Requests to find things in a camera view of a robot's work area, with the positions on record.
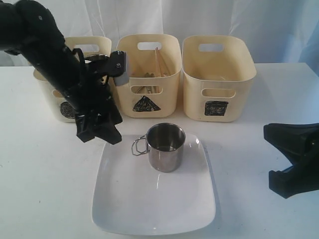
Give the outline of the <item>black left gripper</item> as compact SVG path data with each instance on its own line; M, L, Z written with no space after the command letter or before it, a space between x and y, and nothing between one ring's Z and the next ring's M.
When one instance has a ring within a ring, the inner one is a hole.
M39 44L32 50L32 64L75 111L76 136L82 142L96 137L117 144L122 136L114 124L122 122L107 83L102 82L100 67L85 64L80 48L70 49Z

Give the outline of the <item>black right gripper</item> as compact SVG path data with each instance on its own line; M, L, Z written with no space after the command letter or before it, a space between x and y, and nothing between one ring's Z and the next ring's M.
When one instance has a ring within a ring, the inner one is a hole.
M270 123L263 127L264 139L290 162L303 156L306 168L290 166L269 171L269 189L287 199L319 189L319 124Z

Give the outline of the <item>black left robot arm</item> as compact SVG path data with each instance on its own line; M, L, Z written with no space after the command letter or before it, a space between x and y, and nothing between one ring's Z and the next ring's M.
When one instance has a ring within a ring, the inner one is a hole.
M49 9L34 0L0 4L0 48L22 55L65 98L82 142L96 137L110 144L122 140L116 125L123 119L102 78L123 76L124 52L86 63L81 49L66 45Z

